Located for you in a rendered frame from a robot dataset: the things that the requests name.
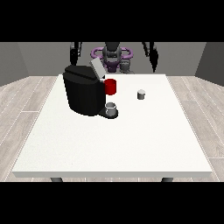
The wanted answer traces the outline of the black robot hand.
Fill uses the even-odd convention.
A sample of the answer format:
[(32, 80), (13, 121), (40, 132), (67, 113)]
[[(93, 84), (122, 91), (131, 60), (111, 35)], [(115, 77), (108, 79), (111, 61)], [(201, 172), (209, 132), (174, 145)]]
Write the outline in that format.
[(79, 52), (77, 49), (70, 50), (70, 63), (75, 66), (79, 58)]
[(158, 51), (156, 49), (152, 49), (150, 51), (150, 63), (152, 66), (152, 71), (156, 72), (158, 66)]

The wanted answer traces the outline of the pale grey machine lid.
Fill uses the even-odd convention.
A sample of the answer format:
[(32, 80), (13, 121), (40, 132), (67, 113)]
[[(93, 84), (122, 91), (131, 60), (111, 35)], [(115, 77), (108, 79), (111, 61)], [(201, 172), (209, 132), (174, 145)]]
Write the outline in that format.
[(106, 74), (106, 71), (99, 58), (92, 59), (90, 66), (94, 69), (94, 72), (99, 80), (102, 80)]

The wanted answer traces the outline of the black coffee machine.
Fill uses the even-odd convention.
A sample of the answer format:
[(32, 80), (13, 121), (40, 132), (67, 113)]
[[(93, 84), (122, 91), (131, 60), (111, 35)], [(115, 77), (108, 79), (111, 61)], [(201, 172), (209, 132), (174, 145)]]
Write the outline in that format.
[(91, 66), (67, 66), (63, 73), (66, 96), (71, 110), (84, 116), (118, 117), (106, 114), (105, 80), (99, 80)]

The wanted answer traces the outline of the red pod holder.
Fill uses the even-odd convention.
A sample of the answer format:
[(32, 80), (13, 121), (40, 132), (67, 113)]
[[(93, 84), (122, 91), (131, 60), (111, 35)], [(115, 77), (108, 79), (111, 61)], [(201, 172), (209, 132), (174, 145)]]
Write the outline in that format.
[(106, 79), (104, 81), (104, 85), (105, 85), (105, 94), (106, 95), (114, 95), (116, 93), (116, 80)]

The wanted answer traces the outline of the small grey cup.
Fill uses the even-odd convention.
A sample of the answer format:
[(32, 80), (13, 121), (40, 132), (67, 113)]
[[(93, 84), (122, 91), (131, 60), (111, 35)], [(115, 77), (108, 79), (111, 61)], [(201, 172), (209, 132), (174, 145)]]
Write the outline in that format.
[(105, 109), (108, 116), (114, 116), (116, 114), (116, 105), (113, 102), (108, 102), (105, 105)]

